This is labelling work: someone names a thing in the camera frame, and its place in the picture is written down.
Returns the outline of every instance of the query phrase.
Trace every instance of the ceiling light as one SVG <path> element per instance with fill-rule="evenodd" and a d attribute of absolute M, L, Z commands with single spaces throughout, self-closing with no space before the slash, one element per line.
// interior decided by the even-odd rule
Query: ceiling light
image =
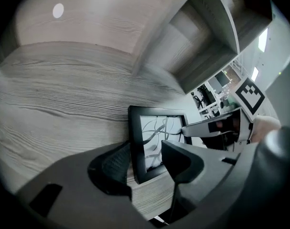
<path fill-rule="evenodd" d="M 60 18 L 60 17 L 62 16 L 63 12 L 64 12 L 64 6 L 63 6 L 63 4 L 58 3 L 58 4 L 56 4 L 56 5 L 54 6 L 54 9 L 53 9 L 53 16 L 54 16 L 56 19 Z"/>
<path fill-rule="evenodd" d="M 252 74 L 251 79 L 253 81 L 255 81 L 255 79 L 256 79 L 257 76 L 258 76 L 258 69 L 256 67 L 254 67 L 254 71 L 253 71 L 253 74 Z"/>
<path fill-rule="evenodd" d="M 266 48 L 267 35 L 268 35 L 268 28 L 265 29 L 264 32 L 259 36 L 258 48 L 262 50 L 263 52 L 265 51 L 265 48 Z"/>

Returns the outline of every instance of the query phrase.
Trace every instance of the desk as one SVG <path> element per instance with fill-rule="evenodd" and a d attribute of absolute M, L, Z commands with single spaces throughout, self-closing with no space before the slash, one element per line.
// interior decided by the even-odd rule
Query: desk
<path fill-rule="evenodd" d="M 217 104 L 217 102 L 214 102 L 214 103 L 212 103 L 212 104 L 210 104 L 208 106 L 205 106 L 204 108 L 202 108 L 202 109 L 199 110 L 199 113 L 203 112 L 204 110 L 209 109 L 210 107 L 215 106 L 216 104 Z"/>
<path fill-rule="evenodd" d="M 0 66 L 0 176 L 12 193 L 57 160 L 129 138 L 128 106 L 184 109 L 201 120 L 192 96 L 175 82 L 130 73 L 129 55 L 74 42 L 22 46 Z M 147 219 L 170 208 L 166 172 L 138 185 L 132 203 Z"/>

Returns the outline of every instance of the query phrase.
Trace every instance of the wood grain surface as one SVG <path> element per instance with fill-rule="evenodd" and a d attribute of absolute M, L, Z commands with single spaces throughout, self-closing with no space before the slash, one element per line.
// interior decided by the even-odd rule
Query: wood grain surface
<path fill-rule="evenodd" d="M 190 3 L 186 3 L 155 41 L 145 65 L 158 66 L 176 74 L 213 37 L 202 17 Z"/>
<path fill-rule="evenodd" d="M 16 13 L 20 45 L 85 42 L 131 53 L 163 0 L 24 0 Z M 53 17 L 61 3 L 63 15 Z"/>
<path fill-rule="evenodd" d="M 63 157 L 127 140 L 129 105 L 184 109 L 189 123 L 201 120 L 191 95 L 171 76 L 145 70 L 132 77 L 130 60 L 127 53 L 76 42 L 22 46 L 5 59 L 0 174 L 9 191 Z M 169 209 L 167 172 L 141 185 L 131 167 L 128 175 L 132 203 L 145 218 Z"/>
<path fill-rule="evenodd" d="M 272 20 L 245 8 L 235 19 L 239 47 L 244 50 L 269 26 Z"/>
<path fill-rule="evenodd" d="M 199 87 L 226 67 L 237 54 L 215 39 L 189 61 L 175 77 L 185 93 Z"/>
<path fill-rule="evenodd" d="M 191 0 L 191 4 L 224 45 L 239 53 L 234 21 L 224 0 Z"/>
<path fill-rule="evenodd" d="M 155 44 L 170 20 L 188 0 L 163 0 L 159 8 L 152 14 L 145 25 L 134 49 L 132 74 L 137 75 L 148 55 L 148 51 Z"/>

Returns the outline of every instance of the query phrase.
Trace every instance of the shelf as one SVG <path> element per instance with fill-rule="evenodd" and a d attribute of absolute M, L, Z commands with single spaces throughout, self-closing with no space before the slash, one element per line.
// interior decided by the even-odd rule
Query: shelf
<path fill-rule="evenodd" d="M 213 38 L 212 31 L 202 17 L 190 3 L 186 3 L 151 47 L 145 66 L 163 68 L 175 74 Z"/>
<path fill-rule="evenodd" d="M 238 37 L 231 12 L 223 0 L 190 0 L 206 21 L 214 35 L 224 44 L 239 53 Z"/>
<path fill-rule="evenodd" d="M 140 71 L 155 40 L 186 2 L 187 0 L 163 0 L 162 5 L 150 17 L 132 52 L 133 75 L 137 75 Z"/>
<path fill-rule="evenodd" d="M 174 74 L 185 93 L 203 84 L 224 66 L 228 65 L 237 54 L 215 39 L 194 57 L 194 60 Z"/>
<path fill-rule="evenodd" d="M 223 0 L 229 8 L 243 51 L 271 23 L 270 0 Z"/>

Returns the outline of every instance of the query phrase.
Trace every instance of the gray desk surface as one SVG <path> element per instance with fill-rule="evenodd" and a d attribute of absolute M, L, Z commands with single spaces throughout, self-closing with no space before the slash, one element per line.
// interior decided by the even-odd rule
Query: gray desk surface
<path fill-rule="evenodd" d="M 184 109 L 200 121 L 192 96 L 163 83 L 165 75 L 130 73 L 129 55 L 74 42 L 22 46 L 0 66 L 0 174 L 11 192 L 55 161 L 125 141 L 128 106 Z M 167 210 L 168 173 L 138 185 L 130 167 L 132 203 L 147 219 Z"/>

